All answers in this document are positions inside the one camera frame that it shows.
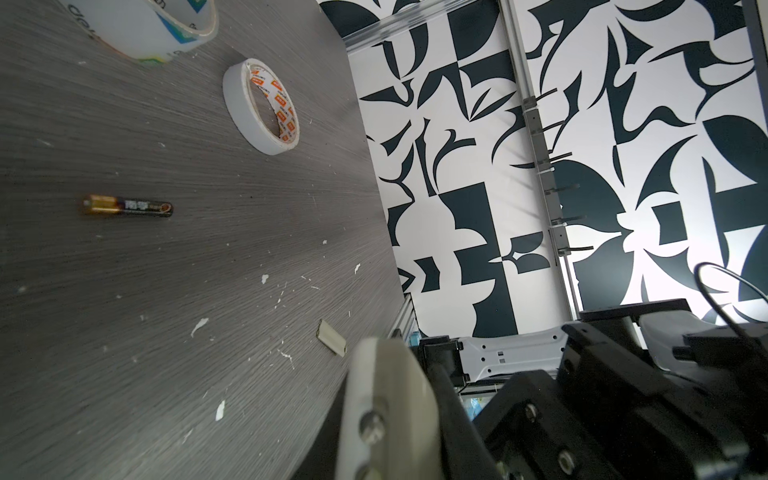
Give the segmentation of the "AAA battery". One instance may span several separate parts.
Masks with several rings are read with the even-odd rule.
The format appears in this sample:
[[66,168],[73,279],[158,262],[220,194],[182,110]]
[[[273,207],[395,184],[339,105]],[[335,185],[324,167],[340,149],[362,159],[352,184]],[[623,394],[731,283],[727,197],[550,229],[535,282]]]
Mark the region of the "AAA battery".
[[105,195],[85,196],[82,207],[88,214],[99,215],[170,217],[174,212],[170,202]]

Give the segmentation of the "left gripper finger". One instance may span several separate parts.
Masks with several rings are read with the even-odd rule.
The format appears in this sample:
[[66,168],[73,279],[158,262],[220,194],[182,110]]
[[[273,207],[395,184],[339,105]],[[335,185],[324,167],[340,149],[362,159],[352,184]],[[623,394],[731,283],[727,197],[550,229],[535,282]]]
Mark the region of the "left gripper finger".
[[438,406],[445,478],[501,479],[496,462],[469,420],[445,369],[431,365],[427,377]]

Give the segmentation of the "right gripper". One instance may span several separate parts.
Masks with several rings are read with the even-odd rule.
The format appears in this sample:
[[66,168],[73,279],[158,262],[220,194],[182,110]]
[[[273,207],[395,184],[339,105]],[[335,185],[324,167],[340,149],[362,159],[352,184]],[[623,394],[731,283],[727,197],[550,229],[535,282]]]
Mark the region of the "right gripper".
[[524,479],[763,479],[767,328],[716,327],[660,370],[594,326],[564,327],[555,375],[512,375],[475,418],[493,459]]

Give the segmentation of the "clear tape roll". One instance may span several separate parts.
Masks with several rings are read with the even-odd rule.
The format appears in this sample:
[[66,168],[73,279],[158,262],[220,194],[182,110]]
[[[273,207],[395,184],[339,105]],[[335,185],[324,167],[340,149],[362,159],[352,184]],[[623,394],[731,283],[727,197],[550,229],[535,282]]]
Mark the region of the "clear tape roll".
[[60,5],[85,32],[140,63],[162,64],[211,41],[219,15],[207,0],[70,0]]

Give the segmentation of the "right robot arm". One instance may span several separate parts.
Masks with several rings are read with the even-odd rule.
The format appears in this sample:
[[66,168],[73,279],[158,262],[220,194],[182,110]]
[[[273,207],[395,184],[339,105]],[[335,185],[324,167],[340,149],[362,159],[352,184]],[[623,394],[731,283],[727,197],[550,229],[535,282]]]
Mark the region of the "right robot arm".
[[451,479],[763,479],[767,326],[683,299],[532,334],[423,339],[414,354],[488,403],[444,444]]

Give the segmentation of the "black wall hook rail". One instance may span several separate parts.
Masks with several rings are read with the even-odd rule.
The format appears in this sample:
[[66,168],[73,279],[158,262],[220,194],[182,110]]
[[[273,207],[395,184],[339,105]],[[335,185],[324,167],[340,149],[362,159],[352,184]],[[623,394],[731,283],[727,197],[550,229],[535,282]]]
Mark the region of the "black wall hook rail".
[[562,213],[559,193],[578,189],[579,184],[570,184],[558,187],[554,176],[554,165],[568,159],[572,153],[552,155],[552,150],[547,146],[545,133],[555,127],[562,126],[565,121],[559,121],[544,126],[541,120],[538,104],[544,98],[557,92],[553,88],[536,97],[530,96],[522,101],[522,113],[528,130],[533,161],[532,166],[536,172],[541,190],[544,208],[546,211],[546,227],[550,238],[550,245],[553,251],[555,263],[561,257],[569,256],[575,252],[584,252],[594,250],[594,246],[572,246],[569,242],[566,226],[569,222],[585,219],[585,216],[566,217]]

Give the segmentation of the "remote battery cover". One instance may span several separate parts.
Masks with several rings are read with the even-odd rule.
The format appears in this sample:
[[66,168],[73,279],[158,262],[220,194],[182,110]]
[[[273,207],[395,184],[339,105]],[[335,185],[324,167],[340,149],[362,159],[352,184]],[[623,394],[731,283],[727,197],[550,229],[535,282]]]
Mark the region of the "remote battery cover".
[[320,320],[316,332],[317,339],[335,355],[344,357],[347,353],[347,341],[328,322]]

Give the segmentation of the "beige masking tape roll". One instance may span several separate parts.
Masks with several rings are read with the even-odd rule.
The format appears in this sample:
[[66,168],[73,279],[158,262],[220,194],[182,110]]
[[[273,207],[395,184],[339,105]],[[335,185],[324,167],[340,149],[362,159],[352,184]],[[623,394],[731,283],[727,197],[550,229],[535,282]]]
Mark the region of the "beige masking tape roll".
[[284,83],[265,63],[248,58],[229,67],[222,90],[232,121],[256,150],[274,156],[299,144],[297,111]]

